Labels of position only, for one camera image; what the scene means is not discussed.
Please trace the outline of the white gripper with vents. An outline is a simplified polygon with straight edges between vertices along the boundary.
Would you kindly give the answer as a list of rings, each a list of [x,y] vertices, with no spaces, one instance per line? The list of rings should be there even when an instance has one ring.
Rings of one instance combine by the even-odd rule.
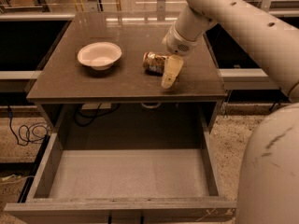
[[[184,64],[181,56],[188,56],[198,44],[198,39],[190,40],[184,38],[177,31],[175,24],[172,24],[163,38],[163,44],[170,53],[177,54],[169,56],[164,64],[162,87],[169,89],[176,81],[176,78]]]

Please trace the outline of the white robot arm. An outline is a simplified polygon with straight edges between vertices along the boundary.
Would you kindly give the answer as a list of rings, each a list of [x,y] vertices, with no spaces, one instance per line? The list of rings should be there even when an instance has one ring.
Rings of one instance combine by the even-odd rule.
[[[299,224],[299,29],[244,0],[186,0],[164,38],[189,55],[218,24],[267,75],[275,89],[244,82],[244,98],[285,96],[289,104],[252,132],[242,157],[235,224]]]

